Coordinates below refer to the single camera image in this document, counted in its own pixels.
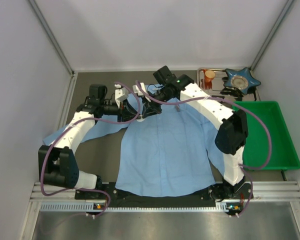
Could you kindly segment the light blue shirt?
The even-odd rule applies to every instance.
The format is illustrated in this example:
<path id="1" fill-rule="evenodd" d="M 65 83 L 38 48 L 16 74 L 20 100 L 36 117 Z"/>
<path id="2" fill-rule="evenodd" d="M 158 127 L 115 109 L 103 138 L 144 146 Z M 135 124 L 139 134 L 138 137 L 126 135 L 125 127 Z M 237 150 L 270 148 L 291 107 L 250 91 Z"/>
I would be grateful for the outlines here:
<path id="1" fill-rule="evenodd" d="M 143 121 L 117 124 L 104 115 L 84 141 L 125 129 L 120 149 L 116 188 L 146 197 L 179 197 L 215 183 L 212 168 L 225 172 L 223 153 L 217 148 L 217 129 L 189 104 L 177 99 L 162 106 L 161 114 Z"/>

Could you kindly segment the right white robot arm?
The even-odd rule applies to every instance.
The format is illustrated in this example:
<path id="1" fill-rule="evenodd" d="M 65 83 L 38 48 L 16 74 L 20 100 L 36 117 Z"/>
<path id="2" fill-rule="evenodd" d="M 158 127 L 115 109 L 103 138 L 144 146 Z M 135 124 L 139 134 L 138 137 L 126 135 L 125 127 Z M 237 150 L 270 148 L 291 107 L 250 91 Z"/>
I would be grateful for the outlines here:
<path id="1" fill-rule="evenodd" d="M 153 73 L 162 88 L 155 93 L 147 91 L 139 81 L 135 87 L 142 96 L 144 111 L 161 113 L 161 105 L 171 104 L 171 99 L 186 103 L 207 118 L 217 130 L 214 143 L 223 154 L 223 187 L 229 195 L 236 194 L 245 183 L 241 170 L 243 152 L 248 137 L 247 115 L 223 105 L 224 99 L 211 97 L 186 74 L 177 77 L 165 65 Z"/>

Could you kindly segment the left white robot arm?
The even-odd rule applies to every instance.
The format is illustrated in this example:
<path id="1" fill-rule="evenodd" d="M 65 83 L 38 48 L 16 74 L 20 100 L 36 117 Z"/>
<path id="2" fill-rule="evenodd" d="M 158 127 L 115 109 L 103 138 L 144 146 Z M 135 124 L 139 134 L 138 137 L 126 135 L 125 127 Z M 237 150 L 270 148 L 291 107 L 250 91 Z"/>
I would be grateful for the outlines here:
<path id="1" fill-rule="evenodd" d="M 141 113 L 141 103 L 137 101 L 134 109 L 128 101 L 129 95 L 138 99 L 143 95 L 144 87 L 128 88 L 115 83 L 114 102 L 106 98 L 108 89 L 102 84 L 89 87 L 89 94 L 76 109 L 71 122 L 63 132 L 49 145 L 38 150 L 40 187 L 51 185 L 62 190 L 96 190 L 98 176 L 79 170 L 75 152 L 86 134 L 98 123 L 106 122 L 103 116 L 116 116 L 111 124 L 127 124 L 136 120 Z"/>

